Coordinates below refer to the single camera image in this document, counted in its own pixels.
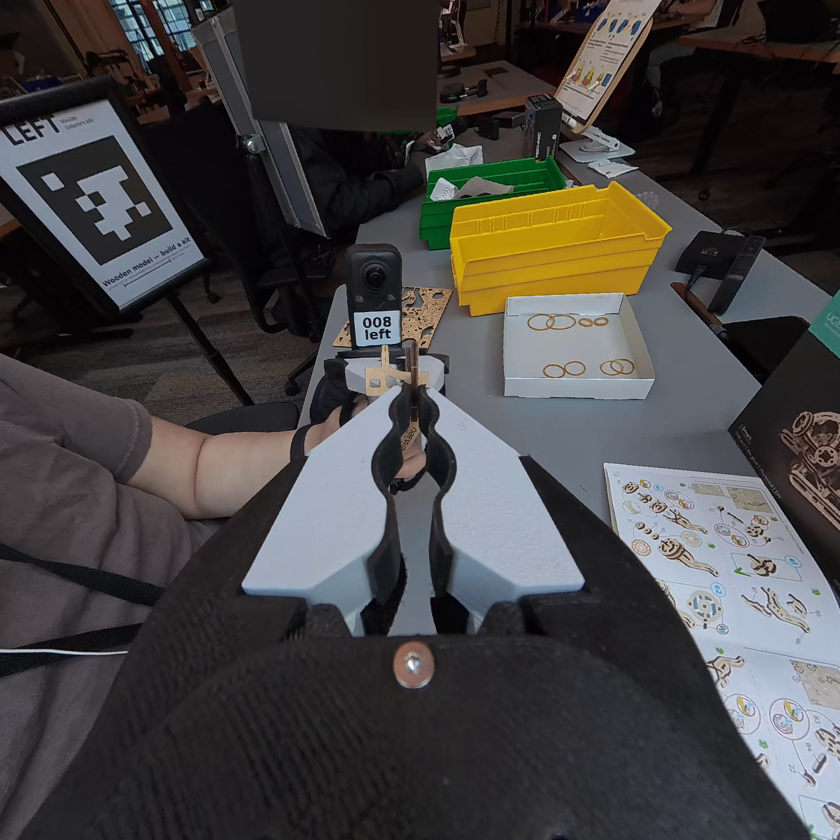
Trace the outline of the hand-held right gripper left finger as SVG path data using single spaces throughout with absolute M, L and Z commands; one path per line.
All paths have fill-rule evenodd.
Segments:
M 376 633 L 363 611 L 399 588 L 389 486 L 406 430 L 407 387 L 394 386 L 310 452 L 242 581 L 246 594 L 336 606 L 352 635 Z

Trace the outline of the thin wooden part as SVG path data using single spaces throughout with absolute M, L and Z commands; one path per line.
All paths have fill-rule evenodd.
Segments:
M 411 422 L 408 429 L 402 436 L 403 458 L 412 456 L 414 450 L 419 446 L 420 428 L 417 409 L 417 388 L 419 385 L 419 351 L 417 342 L 414 339 L 406 339 L 402 343 L 404 349 L 405 371 L 409 376 L 409 383 L 412 387 L 412 410 Z

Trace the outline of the pale cross-shaped wooden part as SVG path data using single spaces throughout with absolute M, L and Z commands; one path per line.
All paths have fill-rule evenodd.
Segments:
M 406 382 L 414 390 L 420 385 L 428 384 L 426 373 L 418 369 L 418 355 L 416 343 L 409 342 L 408 370 L 401 371 L 392 366 L 390 347 L 381 346 L 381 357 L 378 364 L 367 365 L 364 368 L 364 392 L 367 396 L 382 396 L 395 383 Z

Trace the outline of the person's left forearm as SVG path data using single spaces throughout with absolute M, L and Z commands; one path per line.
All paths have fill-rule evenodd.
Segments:
M 128 485 L 169 502 L 187 520 L 228 518 L 289 464 L 293 437 L 212 436 L 153 416 L 149 451 Z

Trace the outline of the laser-cut wooden parts sheet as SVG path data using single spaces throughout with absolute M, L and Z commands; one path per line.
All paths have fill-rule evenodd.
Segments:
M 420 349 L 426 349 L 452 293 L 447 289 L 404 287 L 400 316 L 393 302 L 387 302 L 384 308 L 357 311 L 353 315 L 357 343 L 352 342 L 350 323 L 346 322 L 332 346 L 359 349 L 385 343 L 398 346 L 402 341 L 414 340 Z

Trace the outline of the dark model kit box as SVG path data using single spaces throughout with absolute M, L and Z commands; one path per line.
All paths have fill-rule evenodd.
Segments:
M 729 431 L 826 576 L 838 584 L 838 295 Z

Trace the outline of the person's left hand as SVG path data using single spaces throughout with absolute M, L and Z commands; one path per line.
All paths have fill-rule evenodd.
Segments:
M 352 416 L 361 413 L 369 405 L 366 395 L 357 395 L 353 401 Z M 311 425 L 304 440 L 303 454 L 308 455 L 315 447 L 340 429 L 341 407 L 336 407 L 329 417 L 320 424 Z M 396 474 L 397 479 L 411 480 L 426 466 L 426 454 L 418 442 L 415 442 L 404 454 L 402 468 Z

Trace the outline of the group of rubber bands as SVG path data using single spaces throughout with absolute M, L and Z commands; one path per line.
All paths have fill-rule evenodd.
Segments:
M 588 317 L 569 313 L 539 312 L 528 318 L 527 327 L 538 333 L 566 332 L 575 329 L 605 329 L 610 322 L 610 317 L 606 315 Z M 607 377 L 630 376 L 636 370 L 635 362 L 629 358 L 603 360 L 598 367 L 598 371 Z M 580 378 L 586 372 L 586 364 L 581 360 L 567 360 L 563 363 L 549 362 L 542 368 L 542 376 L 553 380 L 566 377 Z

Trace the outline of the yellow plastic bin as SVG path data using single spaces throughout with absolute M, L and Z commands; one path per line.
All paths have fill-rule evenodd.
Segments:
M 557 262 L 537 268 L 508 269 L 455 278 L 459 306 L 471 316 L 505 311 L 509 298 L 637 293 L 656 251 Z
M 625 187 L 583 185 L 455 210 L 451 266 L 466 277 L 548 279 L 649 266 L 671 227 Z

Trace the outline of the white cardboard tray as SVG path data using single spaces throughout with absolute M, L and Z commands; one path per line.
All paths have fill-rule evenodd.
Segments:
M 533 332 L 527 320 L 539 312 L 606 315 L 611 322 L 605 329 Z M 617 377 L 601 374 L 600 363 L 615 358 L 633 360 L 636 372 Z M 568 360 L 584 362 L 587 372 L 580 378 L 543 377 L 544 365 Z M 622 293 L 510 297 L 503 324 L 503 370 L 504 394 L 516 397 L 643 400 L 655 382 L 655 370 L 634 310 Z

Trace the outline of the illustrated instruction booklet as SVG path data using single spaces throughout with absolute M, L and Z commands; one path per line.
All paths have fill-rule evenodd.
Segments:
M 612 525 L 664 590 L 734 726 L 813 838 L 839 834 L 839 611 L 762 481 L 604 464 Z

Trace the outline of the upright black carton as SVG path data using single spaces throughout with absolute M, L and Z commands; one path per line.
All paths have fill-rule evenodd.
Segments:
M 540 93 L 526 100 L 522 157 L 553 159 L 558 150 L 563 108 L 552 94 Z

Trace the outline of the grey background table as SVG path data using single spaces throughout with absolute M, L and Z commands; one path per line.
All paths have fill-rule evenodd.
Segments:
M 552 96 L 557 89 L 556 85 L 550 85 L 505 60 L 494 60 L 485 64 L 462 66 L 459 74 L 452 78 L 438 77 L 436 99 L 448 86 L 473 87 L 480 80 L 487 82 L 487 95 L 483 98 L 469 97 L 455 103 L 459 116 L 514 109 L 523 106 L 530 96 L 540 93 Z

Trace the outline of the white stand base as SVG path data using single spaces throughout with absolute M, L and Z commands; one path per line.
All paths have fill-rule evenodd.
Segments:
M 604 133 L 596 126 L 591 126 L 571 141 L 561 143 L 559 150 L 581 164 L 627 158 L 635 154 L 632 147 Z

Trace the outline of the brown pencil tool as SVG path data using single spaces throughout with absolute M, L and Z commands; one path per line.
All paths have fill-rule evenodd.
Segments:
M 709 330 L 719 338 L 720 341 L 726 342 L 730 338 L 723 323 L 716 315 L 708 310 L 706 305 L 693 293 L 692 290 L 688 289 L 687 284 L 682 282 L 672 282 L 670 286 L 675 292 L 677 292 L 677 295 L 681 297 L 681 299 L 698 316 L 698 318 L 703 321 L 706 326 L 708 326 Z

